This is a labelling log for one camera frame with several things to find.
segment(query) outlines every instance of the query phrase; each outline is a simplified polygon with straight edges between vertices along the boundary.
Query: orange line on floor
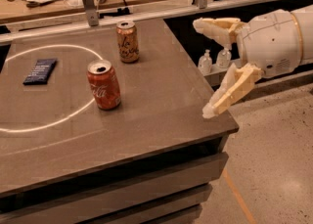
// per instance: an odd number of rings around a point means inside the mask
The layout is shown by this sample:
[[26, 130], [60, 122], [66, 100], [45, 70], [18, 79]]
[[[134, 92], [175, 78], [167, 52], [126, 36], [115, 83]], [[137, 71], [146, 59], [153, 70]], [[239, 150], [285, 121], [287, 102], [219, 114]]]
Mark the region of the orange line on floor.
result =
[[236, 188], [236, 186], [235, 186], [233, 180], [231, 179], [231, 177], [229, 176], [226, 168], [224, 168], [222, 174], [223, 174], [223, 177], [225, 178], [229, 188], [232, 190], [232, 192], [233, 192], [233, 194], [234, 194], [234, 196], [235, 196], [239, 206], [241, 207], [242, 211], [244, 212], [248, 223], [256, 224], [255, 219], [253, 218], [251, 212], [247, 208], [246, 203], [245, 203], [243, 197], [241, 196], [241, 194], [239, 193], [238, 189]]

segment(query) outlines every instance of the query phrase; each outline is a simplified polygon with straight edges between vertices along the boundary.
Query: gray tabletop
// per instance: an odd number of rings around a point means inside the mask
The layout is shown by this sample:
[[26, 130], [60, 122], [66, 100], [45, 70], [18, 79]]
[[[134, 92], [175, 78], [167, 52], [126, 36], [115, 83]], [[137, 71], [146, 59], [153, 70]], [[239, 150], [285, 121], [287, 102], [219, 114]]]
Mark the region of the gray tabletop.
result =
[[[119, 60], [115, 28], [14, 42], [0, 74], [0, 196], [233, 133], [228, 112], [207, 120], [212, 89], [163, 20], [136, 22], [140, 60]], [[57, 58], [47, 85], [24, 86], [37, 59]], [[101, 111], [86, 77], [114, 66], [121, 104]]]

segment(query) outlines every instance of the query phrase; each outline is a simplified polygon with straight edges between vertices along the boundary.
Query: white curved line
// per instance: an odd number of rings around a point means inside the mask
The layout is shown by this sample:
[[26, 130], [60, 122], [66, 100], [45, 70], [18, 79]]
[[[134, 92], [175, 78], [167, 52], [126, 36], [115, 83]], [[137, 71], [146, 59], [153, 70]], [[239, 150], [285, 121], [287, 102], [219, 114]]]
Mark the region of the white curved line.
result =
[[[37, 47], [37, 48], [34, 48], [34, 49], [29, 49], [29, 50], [25, 50], [23, 52], [20, 52], [10, 58], [8, 58], [6, 60], [6, 62], [10, 61], [11, 59], [14, 59], [18, 56], [21, 56], [21, 55], [24, 55], [24, 54], [27, 54], [27, 53], [30, 53], [32, 51], [35, 51], [35, 50], [40, 50], [40, 49], [46, 49], [46, 48], [56, 48], [56, 47], [69, 47], [69, 48], [79, 48], [79, 49], [83, 49], [87, 52], [90, 52], [92, 54], [94, 54], [96, 57], [98, 57], [100, 60], [102, 59], [102, 57], [96, 53], [95, 51], [89, 49], [89, 48], [85, 48], [85, 47], [81, 47], [81, 46], [77, 46], [77, 45], [69, 45], [69, 44], [56, 44], [56, 45], [48, 45], [48, 46], [43, 46], [43, 47]], [[7, 128], [0, 128], [0, 131], [1, 132], [6, 132], [6, 133], [25, 133], [25, 132], [31, 132], [31, 131], [37, 131], [37, 130], [41, 130], [41, 129], [44, 129], [44, 128], [48, 128], [48, 127], [51, 127], [51, 126], [55, 126], [57, 124], [60, 124], [72, 117], [74, 117], [75, 115], [79, 114], [80, 112], [84, 111], [86, 108], [88, 108], [92, 103], [94, 102], [94, 99], [92, 99], [90, 102], [88, 102], [85, 106], [83, 106], [82, 108], [80, 108], [79, 110], [71, 113], [70, 115], [64, 117], [63, 119], [60, 119], [58, 121], [55, 121], [55, 122], [52, 122], [52, 123], [49, 123], [49, 124], [46, 124], [46, 125], [43, 125], [43, 126], [38, 126], [38, 127], [33, 127], [33, 128], [26, 128], [26, 129], [7, 129]]]

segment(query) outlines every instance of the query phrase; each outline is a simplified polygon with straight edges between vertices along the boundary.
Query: concrete floor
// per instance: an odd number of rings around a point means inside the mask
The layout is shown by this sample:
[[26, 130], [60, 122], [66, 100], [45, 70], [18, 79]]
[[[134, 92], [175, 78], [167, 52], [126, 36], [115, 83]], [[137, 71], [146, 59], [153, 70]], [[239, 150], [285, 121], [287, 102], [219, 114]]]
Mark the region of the concrete floor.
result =
[[259, 84], [230, 113], [240, 130], [194, 224], [313, 223], [313, 70]]

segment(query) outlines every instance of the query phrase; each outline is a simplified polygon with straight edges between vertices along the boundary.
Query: clear bottle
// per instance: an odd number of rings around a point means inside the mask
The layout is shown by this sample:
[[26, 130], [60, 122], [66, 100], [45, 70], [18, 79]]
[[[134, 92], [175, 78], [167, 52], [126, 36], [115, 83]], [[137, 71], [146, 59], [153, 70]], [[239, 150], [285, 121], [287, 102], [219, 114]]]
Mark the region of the clear bottle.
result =
[[231, 59], [232, 59], [231, 52], [228, 50], [228, 48], [224, 48], [218, 53], [216, 64], [220, 68], [227, 68], [229, 66], [229, 63], [231, 62]]
[[209, 56], [209, 50], [206, 49], [203, 56], [199, 58], [198, 69], [202, 75], [209, 75], [212, 69], [212, 59]]

